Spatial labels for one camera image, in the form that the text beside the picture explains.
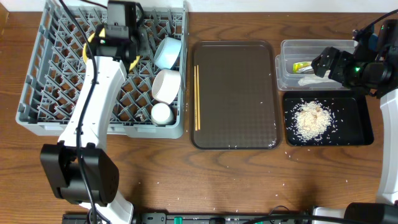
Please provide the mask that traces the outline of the yellow round plate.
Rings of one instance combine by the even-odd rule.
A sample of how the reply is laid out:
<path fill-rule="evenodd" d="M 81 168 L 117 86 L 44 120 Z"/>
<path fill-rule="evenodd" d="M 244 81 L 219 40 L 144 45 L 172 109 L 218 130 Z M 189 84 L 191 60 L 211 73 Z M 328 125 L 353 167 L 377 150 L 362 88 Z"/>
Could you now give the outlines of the yellow round plate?
<path fill-rule="evenodd" d="M 105 37 L 105 29 L 102 28 L 102 30 L 99 33 L 100 37 Z M 88 42 L 91 42 L 94 39 L 94 34 L 91 34 L 88 38 Z M 133 61 L 133 63 L 130 64 L 129 66 L 129 72 L 131 72 L 133 70 L 134 67 L 136 67 L 136 65 L 138 64 L 139 60 L 140 60 L 141 56 L 138 55 L 136 56 L 135 60 Z M 86 63 L 88 60 L 88 45 L 84 44 L 83 46 L 83 61 L 84 63 Z"/>

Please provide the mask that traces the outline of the light blue bowl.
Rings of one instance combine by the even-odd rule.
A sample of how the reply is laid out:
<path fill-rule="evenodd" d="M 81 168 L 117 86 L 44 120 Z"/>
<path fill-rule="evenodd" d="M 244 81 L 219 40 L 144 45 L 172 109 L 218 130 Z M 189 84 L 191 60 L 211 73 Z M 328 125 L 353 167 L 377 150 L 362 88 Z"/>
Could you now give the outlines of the light blue bowl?
<path fill-rule="evenodd" d="M 177 61 L 180 50 L 182 48 L 182 41 L 171 37 L 166 37 L 159 44 L 155 56 L 155 65 L 163 69 L 171 69 Z"/>

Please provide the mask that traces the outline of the white napkin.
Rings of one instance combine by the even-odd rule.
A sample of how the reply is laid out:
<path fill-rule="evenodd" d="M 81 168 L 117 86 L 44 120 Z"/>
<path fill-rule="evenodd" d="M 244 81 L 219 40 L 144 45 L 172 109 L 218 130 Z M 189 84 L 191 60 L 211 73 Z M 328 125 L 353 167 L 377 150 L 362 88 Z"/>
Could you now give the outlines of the white napkin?
<path fill-rule="evenodd" d="M 319 83 L 333 83 L 334 80 L 329 79 L 328 77 L 303 77 L 298 81 L 298 84 L 300 86 L 305 86 L 305 85 L 312 85 L 312 84 L 319 84 Z"/>

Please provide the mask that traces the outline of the white pink shallow bowl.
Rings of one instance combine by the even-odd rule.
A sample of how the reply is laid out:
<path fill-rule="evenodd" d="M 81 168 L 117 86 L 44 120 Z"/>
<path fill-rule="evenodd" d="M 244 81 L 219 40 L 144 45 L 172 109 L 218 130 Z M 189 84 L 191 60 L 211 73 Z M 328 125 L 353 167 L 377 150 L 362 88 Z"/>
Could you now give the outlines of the white pink shallow bowl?
<path fill-rule="evenodd" d="M 152 96 L 161 103 L 170 105 L 181 85 L 181 74 L 175 70 L 161 70 L 155 77 L 152 85 Z"/>

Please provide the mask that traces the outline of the green orange snack wrapper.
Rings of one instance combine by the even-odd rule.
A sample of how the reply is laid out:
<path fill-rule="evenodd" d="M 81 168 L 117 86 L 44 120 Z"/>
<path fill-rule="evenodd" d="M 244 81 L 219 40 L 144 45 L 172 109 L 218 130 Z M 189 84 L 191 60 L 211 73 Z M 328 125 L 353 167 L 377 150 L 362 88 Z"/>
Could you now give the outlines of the green orange snack wrapper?
<path fill-rule="evenodd" d="M 292 65 L 292 71 L 296 74 L 313 73 L 311 62 L 296 62 Z"/>

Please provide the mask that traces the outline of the rice leftovers pile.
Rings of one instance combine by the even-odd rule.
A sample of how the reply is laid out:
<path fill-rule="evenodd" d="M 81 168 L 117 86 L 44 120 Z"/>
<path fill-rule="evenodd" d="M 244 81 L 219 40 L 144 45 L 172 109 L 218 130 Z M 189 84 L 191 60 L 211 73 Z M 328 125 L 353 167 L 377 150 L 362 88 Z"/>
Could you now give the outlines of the rice leftovers pile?
<path fill-rule="evenodd" d="M 338 131 L 335 113 L 327 105 L 318 100 L 305 101 L 299 98 L 291 108 L 286 109 L 285 125 L 288 140 L 293 145 L 319 145 L 323 140 L 330 140 L 331 135 Z"/>

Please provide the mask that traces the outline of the pale green plastic cup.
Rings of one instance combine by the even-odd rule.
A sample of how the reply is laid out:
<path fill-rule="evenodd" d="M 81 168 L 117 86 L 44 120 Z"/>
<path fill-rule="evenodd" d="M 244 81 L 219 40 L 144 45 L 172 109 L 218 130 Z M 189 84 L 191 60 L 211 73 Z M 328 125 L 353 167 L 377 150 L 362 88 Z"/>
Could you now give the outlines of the pale green plastic cup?
<path fill-rule="evenodd" d="M 163 126 L 172 124 L 174 114 L 167 104 L 157 103 L 151 109 L 150 118 L 155 125 Z"/>

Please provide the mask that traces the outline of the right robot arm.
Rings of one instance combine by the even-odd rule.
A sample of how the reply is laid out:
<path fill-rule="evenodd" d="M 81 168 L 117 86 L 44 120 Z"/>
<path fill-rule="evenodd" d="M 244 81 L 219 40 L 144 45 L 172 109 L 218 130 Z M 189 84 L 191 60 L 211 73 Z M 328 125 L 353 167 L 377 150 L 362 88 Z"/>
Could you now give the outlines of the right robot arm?
<path fill-rule="evenodd" d="M 382 174 L 374 203 L 353 202 L 345 209 L 317 207 L 313 216 L 340 222 L 397 223 L 397 20 L 354 30 L 358 44 L 353 53 L 327 47 L 312 61 L 316 76 L 328 76 L 344 87 L 380 100 L 384 142 Z"/>

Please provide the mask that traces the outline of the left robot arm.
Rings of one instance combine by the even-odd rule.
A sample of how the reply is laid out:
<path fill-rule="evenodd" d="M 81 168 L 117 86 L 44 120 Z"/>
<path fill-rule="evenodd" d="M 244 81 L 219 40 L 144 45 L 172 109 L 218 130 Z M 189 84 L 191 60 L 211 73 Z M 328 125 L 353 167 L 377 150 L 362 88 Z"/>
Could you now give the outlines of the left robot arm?
<path fill-rule="evenodd" d="M 135 27 L 100 25 L 86 42 L 83 87 L 56 144 L 44 144 L 40 162 L 56 198 L 87 208 L 88 222 L 132 223 L 134 206 L 119 191 L 119 169 L 106 153 L 117 95 L 137 63 Z"/>

